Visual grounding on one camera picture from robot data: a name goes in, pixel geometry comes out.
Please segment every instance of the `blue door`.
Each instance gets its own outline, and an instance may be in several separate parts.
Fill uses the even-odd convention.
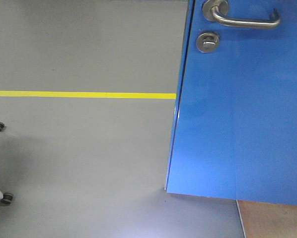
[[[297,0],[209,1],[189,1],[166,190],[297,205]]]

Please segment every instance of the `door handle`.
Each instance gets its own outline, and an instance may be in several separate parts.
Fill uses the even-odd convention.
[[[206,0],[202,7],[205,18],[218,22],[224,26],[272,29],[281,22],[281,17],[276,9],[270,14],[270,20],[243,19],[227,16],[229,3],[227,0]]]

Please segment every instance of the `lever handle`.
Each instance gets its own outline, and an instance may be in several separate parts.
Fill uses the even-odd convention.
[[[203,4],[202,11],[206,19],[218,22],[224,26],[273,29],[281,22],[281,17],[276,9],[271,13],[270,20],[243,19],[226,16],[229,11],[229,3],[227,0],[206,0]]]

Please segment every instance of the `floor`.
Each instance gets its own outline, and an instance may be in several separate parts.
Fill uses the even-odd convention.
[[[176,91],[186,3],[0,2],[0,90]],[[242,238],[163,190],[174,100],[0,97],[0,237]]]
[[[297,206],[238,201],[246,238],[297,238]]]

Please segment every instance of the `yellow tape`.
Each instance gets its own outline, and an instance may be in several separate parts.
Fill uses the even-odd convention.
[[[48,92],[48,91],[1,91],[0,97],[62,97],[62,98],[146,98],[175,99],[175,93],[110,93],[110,92]]]

